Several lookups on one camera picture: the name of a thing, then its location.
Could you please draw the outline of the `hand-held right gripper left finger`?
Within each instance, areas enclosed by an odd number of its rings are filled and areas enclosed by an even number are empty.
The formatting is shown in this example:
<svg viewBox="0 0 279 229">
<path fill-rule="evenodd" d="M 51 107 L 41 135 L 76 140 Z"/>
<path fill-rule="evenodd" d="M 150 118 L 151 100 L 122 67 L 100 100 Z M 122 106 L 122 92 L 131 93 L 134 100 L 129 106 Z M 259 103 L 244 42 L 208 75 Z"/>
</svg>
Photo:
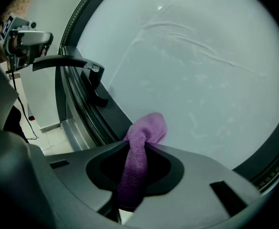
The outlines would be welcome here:
<svg viewBox="0 0 279 229">
<path fill-rule="evenodd" d="M 60 155 L 45 156 L 29 145 L 29 161 L 38 187 L 46 200 L 53 224 L 119 224 L 117 182 L 104 173 L 122 170 L 120 152 L 128 148 L 120 141 L 106 146 Z"/>
</svg>

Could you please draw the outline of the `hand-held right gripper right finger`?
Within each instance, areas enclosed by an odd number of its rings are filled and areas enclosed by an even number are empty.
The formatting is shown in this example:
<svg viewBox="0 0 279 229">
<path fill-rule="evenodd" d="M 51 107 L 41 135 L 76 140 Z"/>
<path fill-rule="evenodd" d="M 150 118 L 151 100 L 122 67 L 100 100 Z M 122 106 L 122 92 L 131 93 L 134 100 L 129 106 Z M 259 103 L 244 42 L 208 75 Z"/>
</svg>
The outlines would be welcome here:
<svg viewBox="0 0 279 229">
<path fill-rule="evenodd" d="M 184 175 L 165 195 L 146 197 L 126 222 L 132 229 L 240 229 L 256 216 L 269 196 L 210 157 L 176 148 L 150 145 L 182 162 Z M 231 216 L 211 188 L 224 181 L 246 204 Z"/>
</svg>

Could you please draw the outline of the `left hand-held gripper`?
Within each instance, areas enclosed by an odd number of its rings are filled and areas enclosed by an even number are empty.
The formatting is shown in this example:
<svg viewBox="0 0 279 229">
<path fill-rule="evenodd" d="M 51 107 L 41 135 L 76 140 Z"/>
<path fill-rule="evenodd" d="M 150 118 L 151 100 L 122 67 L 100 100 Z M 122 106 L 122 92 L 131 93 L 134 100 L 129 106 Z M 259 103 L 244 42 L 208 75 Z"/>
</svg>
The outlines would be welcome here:
<svg viewBox="0 0 279 229">
<path fill-rule="evenodd" d="M 18 71 L 30 64 L 30 51 L 34 45 L 51 45 L 53 34 L 36 31 L 36 22 L 11 13 L 2 28 L 0 40 L 8 58 L 9 71 Z"/>
</svg>

